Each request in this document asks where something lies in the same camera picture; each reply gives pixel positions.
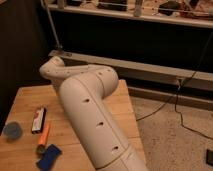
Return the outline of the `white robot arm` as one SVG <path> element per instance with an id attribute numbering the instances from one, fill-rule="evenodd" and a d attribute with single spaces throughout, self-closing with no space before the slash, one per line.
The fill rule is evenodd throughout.
<path id="1" fill-rule="evenodd" d="M 103 102 L 119 84 L 113 68 L 94 64 L 67 66 L 54 56 L 39 72 L 51 81 L 96 171 L 148 171 Z"/>

